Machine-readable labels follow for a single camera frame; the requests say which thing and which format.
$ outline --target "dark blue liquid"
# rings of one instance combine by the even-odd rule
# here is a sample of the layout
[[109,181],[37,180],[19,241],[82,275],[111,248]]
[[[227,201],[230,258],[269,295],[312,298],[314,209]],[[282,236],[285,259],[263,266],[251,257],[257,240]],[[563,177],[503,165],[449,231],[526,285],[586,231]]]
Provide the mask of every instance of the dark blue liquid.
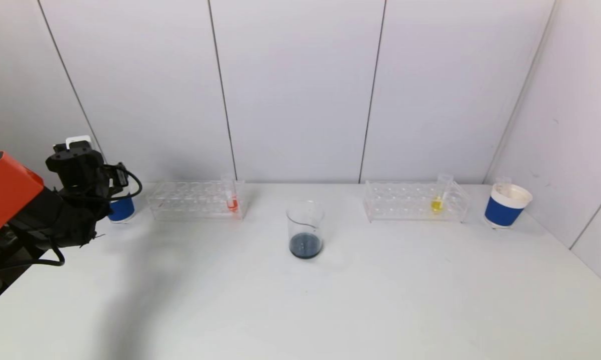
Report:
[[301,232],[289,240],[289,251],[301,259],[312,259],[321,252],[321,239],[309,232]]

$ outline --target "glass beaker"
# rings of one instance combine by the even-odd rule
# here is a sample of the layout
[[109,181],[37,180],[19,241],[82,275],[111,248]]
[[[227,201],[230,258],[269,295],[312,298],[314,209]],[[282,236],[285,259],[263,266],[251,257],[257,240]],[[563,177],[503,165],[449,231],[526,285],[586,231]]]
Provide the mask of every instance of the glass beaker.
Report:
[[296,202],[287,208],[289,251],[300,259],[311,259],[323,248],[321,221],[325,211],[314,201]]

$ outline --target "tabletop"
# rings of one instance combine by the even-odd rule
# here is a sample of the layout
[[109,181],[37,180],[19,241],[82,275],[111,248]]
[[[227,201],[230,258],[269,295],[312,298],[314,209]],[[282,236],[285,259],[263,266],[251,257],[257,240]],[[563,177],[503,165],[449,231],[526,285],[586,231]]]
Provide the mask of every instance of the tabletop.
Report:
[[[601,280],[463,188],[465,223],[370,223],[360,184],[248,184],[243,220],[154,221],[141,198],[4,292],[0,360],[601,359]],[[296,199],[325,209],[314,259],[288,249]]]

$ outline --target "blue cup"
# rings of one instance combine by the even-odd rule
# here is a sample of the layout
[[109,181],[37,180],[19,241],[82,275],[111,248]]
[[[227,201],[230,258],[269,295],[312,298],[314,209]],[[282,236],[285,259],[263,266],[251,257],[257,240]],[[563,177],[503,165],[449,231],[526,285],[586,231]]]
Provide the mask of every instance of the blue cup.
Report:
[[112,223],[122,223],[134,216],[134,202],[132,198],[111,201],[109,203],[111,214],[107,215]]
[[508,229],[532,201],[532,194],[518,185],[508,185],[508,193],[499,192],[503,186],[494,184],[485,209],[485,219],[495,229]]

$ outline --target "yellow liquid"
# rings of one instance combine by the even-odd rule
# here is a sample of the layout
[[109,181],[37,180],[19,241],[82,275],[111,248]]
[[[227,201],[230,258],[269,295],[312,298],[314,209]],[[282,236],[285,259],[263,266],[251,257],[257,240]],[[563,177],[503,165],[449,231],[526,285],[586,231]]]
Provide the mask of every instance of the yellow liquid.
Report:
[[436,196],[431,200],[431,210],[434,214],[440,214],[443,212],[443,199],[440,196]]

